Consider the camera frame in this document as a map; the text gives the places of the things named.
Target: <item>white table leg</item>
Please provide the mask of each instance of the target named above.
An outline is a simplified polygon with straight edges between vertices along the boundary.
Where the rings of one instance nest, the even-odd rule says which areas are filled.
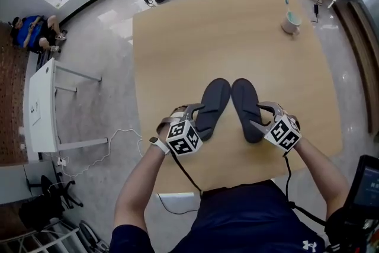
[[[66,87],[64,85],[59,85],[59,84],[55,84],[54,86],[57,89],[62,89],[62,90],[70,91],[70,92],[74,92],[74,93],[76,93],[78,91],[78,88],[76,88],[76,87]]]
[[[59,143],[58,150],[71,150],[71,149],[77,149],[77,148],[84,148],[86,146],[95,146],[95,145],[100,145],[102,143],[107,143],[107,142],[108,142],[108,138],[101,138],[101,139],[87,140],[85,142]]]
[[[90,75],[90,74],[87,74],[87,73],[82,73],[82,72],[79,72],[79,71],[75,71],[75,70],[71,70],[67,67],[65,67],[64,65],[62,65],[60,62],[58,61],[54,61],[55,63],[55,67],[57,69],[60,69],[62,71],[65,71],[65,72],[68,72],[68,73],[71,73],[71,74],[75,74],[75,75],[78,75],[78,76],[81,76],[81,77],[84,77],[84,78],[88,78],[88,79],[91,79],[91,80],[96,80],[96,81],[101,81],[101,76],[95,76],[95,75]]]

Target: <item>flip-flop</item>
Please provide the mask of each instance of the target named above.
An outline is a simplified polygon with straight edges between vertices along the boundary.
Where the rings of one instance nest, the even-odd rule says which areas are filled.
[[[230,84],[223,78],[217,78],[208,84],[201,103],[205,105],[196,117],[196,129],[203,142],[212,137],[214,128],[230,99]]]
[[[232,85],[232,100],[239,120],[242,124],[243,135],[249,143],[258,143],[263,134],[250,121],[262,124],[259,108],[256,106],[258,95],[250,81],[244,78],[237,79]]]

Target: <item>mug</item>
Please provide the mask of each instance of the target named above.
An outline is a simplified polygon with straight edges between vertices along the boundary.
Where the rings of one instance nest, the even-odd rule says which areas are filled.
[[[283,22],[281,23],[281,27],[283,31],[288,34],[298,35],[300,33],[299,26],[301,24],[301,19],[295,15],[295,13],[288,11],[285,16]]]

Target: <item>white table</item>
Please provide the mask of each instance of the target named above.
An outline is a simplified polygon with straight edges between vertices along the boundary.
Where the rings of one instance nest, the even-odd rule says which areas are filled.
[[[58,69],[94,81],[101,81],[101,76],[69,69],[54,60],[54,58],[51,58],[30,78],[28,115],[33,151],[36,153],[49,153],[107,143],[107,138],[74,143],[60,143],[55,117],[55,89],[72,92],[77,92],[78,89],[56,84],[55,74]]]

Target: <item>person in blue shirt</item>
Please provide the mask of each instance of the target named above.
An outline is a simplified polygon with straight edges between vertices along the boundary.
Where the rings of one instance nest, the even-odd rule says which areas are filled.
[[[55,33],[56,40],[66,40],[60,32],[59,22],[55,15],[46,20],[42,16],[29,16],[24,19],[16,17],[12,26],[15,29],[12,34],[14,44],[21,47],[42,47],[44,50],[59,52],[59,46],[50,45],[49,37]]]
[[[158,135],[162,142],[168,131],[166,125]],[[345,203],[349,193],[347,180],[306,138],[302,137],[294,149],[326,202],[328,219]],[[158,146],[150,145],[127,178],[115,206],[110,253],[154,252],[144,211],[164,158]],[[324,250],[324,240],[298,219],[283,192],[268,180],[203,192],[190,232],[171,252],[317,253]]]

